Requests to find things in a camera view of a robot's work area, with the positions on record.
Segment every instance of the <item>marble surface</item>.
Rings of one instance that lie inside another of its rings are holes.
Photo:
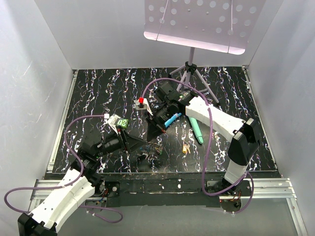
[[[146,138],[147,124],[144,115],[135,109],[133,100],[140,97],[141,92],[151,80],[167,77],[172,70],[174,68],[79,70],[65,127],[80,116],[116,113],[130,120],[128,127],[130,134]],[[221,103],[220,108],[224,112],[244,120],[254,118],[259,121],[249,86],[240,67],[201,67],[199,71],[216,94]],[[182,73],[183,71],[174,74],[173,78],[179,80]],[[191,77],[190,84],[198,90],[204,89],[202,82],[195,76]],[[155,83],[147,92],[147,97],[151,102],[157,102],[153,93],[156,87]],[[171,125],[166,134],[153,141],[163,146],[162,155],[151,152],[148,158],[137,158],[137,154],[144,149],[150,151],[152,145],[131,154],[116,151],[102,158],[99,171],[104,173],[200,172],[209,140],[209,127],[200,124],[200,129],[203,133],[203,145],[199,145],[196,141],[188,118],[181,116]],[[83,141],[91,145],[109,131],[109,127],[102,119],[86,119],[76,122],[70,128],[68,138],[71,146],[77,150]],[[260,128],[260,134],[262,145],[253,157],[249,170],[276,170],[262,128]],[[190,142],[191,154],[182,153],[183,141]],[[208,172],[226,170],[229,162],[228,145],[229,143],[221,134],[213,133]],[[62,137],[53,172],[64,173],[73,160],[74,157],[69,154]]]

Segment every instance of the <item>white wall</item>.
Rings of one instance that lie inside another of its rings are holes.
[[[155,42],[143,36],[144,0],[35,1],[73,69],[170,67],[188,60],[188,47]],[[197,49],[194,63],[249,64],[282,1],[266,1],[244,54]]]
[[[249,66],[278,168],[292,180],[309,235],[314,224],[315,1],[285,0]]]
[[[3,202],[45,173],[72,71],[33,0],[0,0],[0,235],[18,235]],[[31,191],[9,202],[28,209]]]

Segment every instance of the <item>tripod stand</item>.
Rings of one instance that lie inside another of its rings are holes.
[[[189,53],[189,59],[188,61],[185,62],[185,65],[182,65],[181,67],[177,68],[176,70],[172,71],[171,73],[168,74],[169,78],[172,78],[172,75],[182,69],[185,69],[184,74],[181,78],[181,82],[184,82],[185,80],[185,84],[188,85],[189,84],[189,80],[190,80],[190,76],[196,72],[197,76],[199,77],[199,79],[201,80],[201,82],[204,84],[204,86],[206,87],[206,89],[202,90],[201,92],[204,91],[209,91],[209,93],[211,94],[211,96],[213,97],[213,99],[215,100],[215,102],[217,103],[217,106],[220,105],[219,100],[216,98],[216,96],[214,95],[214,93],[211,91],[209,85],[207,84],[207,82],[204,80],[204,78],[202,77],[202,75],[200,74],[200,72],[197,70],[197,65],[192,64],[192,60],[193,60],[193,54],[195,52],[195,48],[191,47],[190,48],[190,53]],[[179,91],[181,89],[182,85],[179,84],[177,86],[177,91]]]

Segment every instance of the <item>blue marker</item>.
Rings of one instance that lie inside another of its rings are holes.
[[[164,123],[165,127],[169,127],[169,125],[176,120],[176,118],[180,117],[182,115],[182,113],[176,113],[175,115],[173,115],[167,122]]]

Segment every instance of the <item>hole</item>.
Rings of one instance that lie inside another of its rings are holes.
[[[216,1],[212,1],[212,2],[210,3],[210,7],[215,7],[216,5],[217,5]]]
[[[223,9],[227,10],[230,7],[230,4],[228,4],[227,2],[225,4],[223,4]]]
[[[243,6],[242,6],[242,5],[237,5],[237,6],[236,6],[236,10],[237,10],[237,11],[243,10]]]
[[[256,11],[257,11],[257,8],[256,8],[256,7],[253,6],[253,7],[250,8],[250,13],[253,14],[253,13],[255,13]]]
[[[245,20],[244,25],[249,26],[251,24],[251,20]]]

